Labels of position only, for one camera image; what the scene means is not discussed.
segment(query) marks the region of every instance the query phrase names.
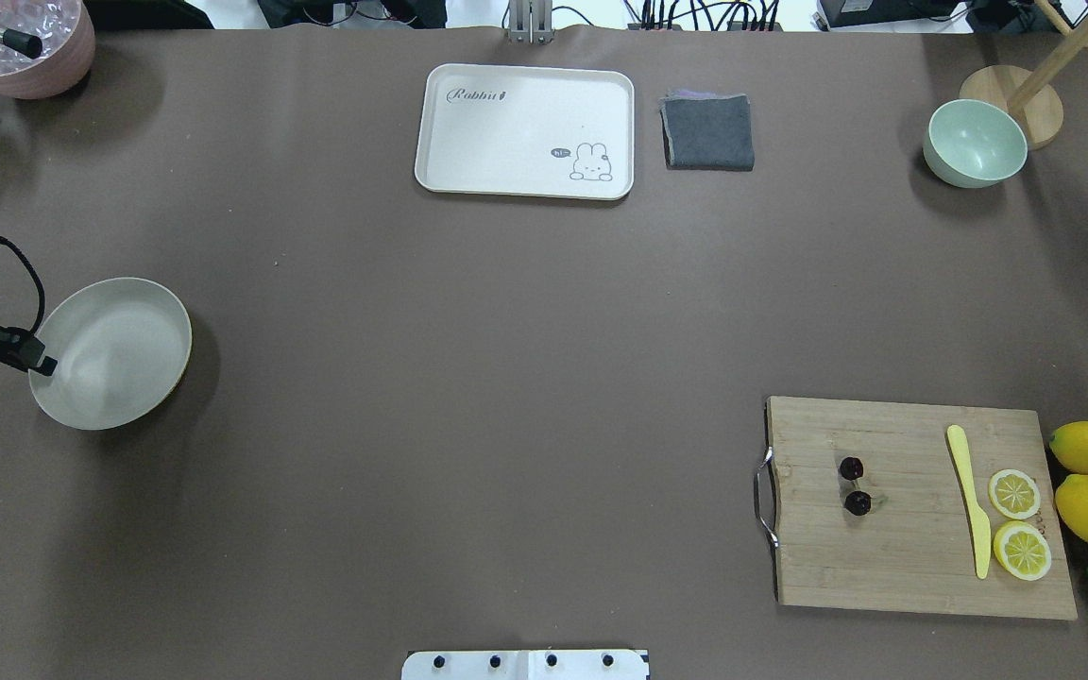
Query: lemon slice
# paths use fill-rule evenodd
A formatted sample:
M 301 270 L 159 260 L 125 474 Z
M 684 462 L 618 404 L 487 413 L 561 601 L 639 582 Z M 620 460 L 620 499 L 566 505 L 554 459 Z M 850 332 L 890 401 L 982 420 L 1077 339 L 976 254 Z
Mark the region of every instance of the lemon slice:
M 1027 519 L 1040 511 L 1040 487 L 1017 469 L 1003 469 L 989 478 L 989 503 L 1011 519 Z
M 993 534 L 993 555 L 1005 571 L 1039 581 L 1052 569 L 1052 549 L 1040 531 L 1025 521 L 1006 521 Z

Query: gray cloth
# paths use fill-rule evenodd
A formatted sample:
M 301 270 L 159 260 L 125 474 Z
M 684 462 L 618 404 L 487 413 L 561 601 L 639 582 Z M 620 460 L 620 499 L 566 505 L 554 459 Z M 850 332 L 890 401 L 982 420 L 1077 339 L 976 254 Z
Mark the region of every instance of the gray cloth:
M 662 99 L 666 163 L 675 169 L 755 169 L 750 98 L 670 91 Z

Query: knife blade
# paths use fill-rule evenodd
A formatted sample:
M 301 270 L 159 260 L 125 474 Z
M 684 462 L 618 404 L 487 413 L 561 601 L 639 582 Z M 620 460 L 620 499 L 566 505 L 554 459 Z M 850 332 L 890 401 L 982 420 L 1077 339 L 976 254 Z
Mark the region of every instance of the knife blade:
M 947 429 L 947 445 L 951 450 L 951 461 L 955 465 L 955 474 L 960 478 L 960 491 L 963 491 L 963 507 L 968 514 L 968 530 L 972 532 L 972 556 L 977 565 L 977 578 L 989 576 L 989 558 L 992 542 L 989 516 L 977 503 L 977 486 L 972 478 L 972 453 L 968 448 L 968 436 L 960 425 L 949 425 Z

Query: white floor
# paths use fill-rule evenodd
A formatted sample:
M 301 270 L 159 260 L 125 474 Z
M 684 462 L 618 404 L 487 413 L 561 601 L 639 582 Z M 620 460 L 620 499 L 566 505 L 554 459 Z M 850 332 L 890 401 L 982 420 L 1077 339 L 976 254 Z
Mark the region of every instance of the white floor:
M 633 8 L 640 11 L 641 0 L 631 0 Z M 817 11 L 817 0 L 782 0 L 778 4 L 778 23 L 783 30 L 817 30 L 813 23 L 813 13 Z M 268 27 L 268 22 L 259 12 L 259 4 L 255 0 L 189 0 L 190 3 L 203 10 L 211 18 L 212 25 L 217 27 Z M 607 27 L 626 27 L 631 20 L 631 14 L 627 11 L 620 0 L 554 0 L 554 8 L 558 5 L 569 5 L 583 14 L 594 25 Z M 336 17 L 342 17 L 342 4 L 336 5 Z M 1071 17 L 1078 17 L 1085 8 L 1085 0 L 1063 1 L 1065 13 Z M 721 12 L 726 8 L 714 8 L 713 17 L 720 20 Z M 363 0 L 360 3 L 360 11 L 370 16 L 382 16 L 382 9 L 376 0 Z M 503 14 L 506 12 L 506 0 L 447 0 L 447 26 L 458 27 L 468 25 L 500 25 Z M 873 32 L 873 33 L 970 33 L 967 21 L 959 10 L 960 16 L 955 21 L 938 23 L 932 21 L 915 22 L 892 22 L 885 25 L 852 26 L 851 32 Z M 585 23 L 574 12 L 566 10 L 554 11 L 553 26 L 565 27 L 567 25 L 580 25 Z M 692 27 L 690 17 L 678 18 L 675 23 L 682 23 L 685 29 Z M 372 18 L 354 16 L 346 22 L 339 23 L 336 27 L 404 27 L 397 22 L 372 21 Z M 701 29 L 707 30 L 707 23 L 700 25 Z

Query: mint green bowl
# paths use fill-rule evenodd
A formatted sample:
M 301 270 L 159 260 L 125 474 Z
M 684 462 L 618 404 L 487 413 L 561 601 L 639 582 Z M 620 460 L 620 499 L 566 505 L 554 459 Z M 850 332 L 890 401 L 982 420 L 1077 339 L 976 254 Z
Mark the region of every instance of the mint green bowl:
M 1027 162 L 1027 135 L 992 103 L 954 99 L 929 118 L 926 164 L 945 183 L 980 189 L 1014 176 Z

